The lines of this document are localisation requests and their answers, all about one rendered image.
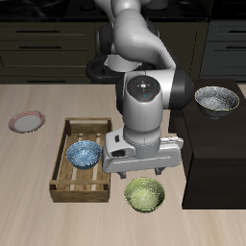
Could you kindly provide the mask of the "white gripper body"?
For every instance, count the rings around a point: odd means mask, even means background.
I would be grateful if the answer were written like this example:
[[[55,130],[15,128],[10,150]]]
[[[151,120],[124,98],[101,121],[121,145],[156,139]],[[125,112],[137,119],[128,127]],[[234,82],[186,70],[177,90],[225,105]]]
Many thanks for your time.
[[[116,143],[116,149],[111,149],[107,144],[102,150],[102,169],[105,173],[122,171],[137,171],[177,166],[181,163],[181,150],[184,141],[177,137],[162,137],[160,149],[154,156],[147,159],[137,159],[134,156],[135,148],[123,138]]]

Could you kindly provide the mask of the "green bowl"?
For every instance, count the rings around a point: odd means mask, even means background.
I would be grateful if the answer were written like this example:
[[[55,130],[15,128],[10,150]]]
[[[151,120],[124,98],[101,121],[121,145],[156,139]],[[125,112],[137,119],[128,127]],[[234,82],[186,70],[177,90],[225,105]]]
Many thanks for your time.
[[[162,205],[165,191],[161,183],[155,179],[140,177],[127,184],[124,196],[134,210],[149,213]]]

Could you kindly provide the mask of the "blue bowl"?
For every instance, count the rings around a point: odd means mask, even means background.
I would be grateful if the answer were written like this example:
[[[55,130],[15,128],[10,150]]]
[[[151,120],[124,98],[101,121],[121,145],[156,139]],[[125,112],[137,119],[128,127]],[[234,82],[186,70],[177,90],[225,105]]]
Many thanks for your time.
[[[74,167],[82,170],[94,167],[101,157],[100,145],[90,140],[73,143],[66,151],[67,160]]]

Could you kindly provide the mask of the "grey metallic bowl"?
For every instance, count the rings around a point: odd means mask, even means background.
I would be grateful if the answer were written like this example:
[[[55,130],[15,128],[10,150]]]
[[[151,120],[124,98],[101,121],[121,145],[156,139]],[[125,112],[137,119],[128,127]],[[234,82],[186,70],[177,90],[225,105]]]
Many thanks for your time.
[[[194,94],[199,110],[208,118],[220,119],[239,106],[239,97],[221,86],[205,86]]]

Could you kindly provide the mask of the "pink rimmed white plate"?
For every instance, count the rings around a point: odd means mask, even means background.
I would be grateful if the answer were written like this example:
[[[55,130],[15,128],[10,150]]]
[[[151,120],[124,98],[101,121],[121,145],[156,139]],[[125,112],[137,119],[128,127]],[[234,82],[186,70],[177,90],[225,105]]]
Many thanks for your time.
[[[37,131],[46,122],[46,117],[41,111],[23,111],[13,116],[8,127],[18,134],[29,134]]]

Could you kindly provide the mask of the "wooden slat tray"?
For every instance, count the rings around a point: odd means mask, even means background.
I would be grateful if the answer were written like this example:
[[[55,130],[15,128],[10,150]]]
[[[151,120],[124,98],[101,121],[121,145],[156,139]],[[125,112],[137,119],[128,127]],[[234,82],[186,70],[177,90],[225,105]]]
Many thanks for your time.
[[[77,169],[66,158],[67,149],[80,140],[101,147],[112,131],[110,118],[66,118],[53,175],[49,183],[54,203],[107,203],[111,193],[111,175],[102,170],[102,161],[87,170]]]

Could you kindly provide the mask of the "dark wooden cabinet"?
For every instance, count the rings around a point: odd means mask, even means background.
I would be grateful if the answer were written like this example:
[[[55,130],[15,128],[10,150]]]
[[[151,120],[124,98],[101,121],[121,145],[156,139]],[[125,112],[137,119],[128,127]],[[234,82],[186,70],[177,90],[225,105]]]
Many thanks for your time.
[[[171,111],[168,132],[184,140],[184,209],[246,209],[246,98],[233,79],[195,79],[194,88],[222,86],[239,97],[228,116],[210,119],[194,100]]]

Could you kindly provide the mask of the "dark kitchen cupboards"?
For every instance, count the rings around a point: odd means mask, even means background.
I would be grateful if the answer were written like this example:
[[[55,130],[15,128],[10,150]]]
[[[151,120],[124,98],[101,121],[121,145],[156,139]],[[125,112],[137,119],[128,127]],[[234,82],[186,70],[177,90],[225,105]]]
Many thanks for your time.
[[[201,0],[171,0],[141,15],[160,38],[198,61],[210,16]],[[90,84],[86,65],[102,53],[111,23],[94,0],[0,0],[0,84]]]

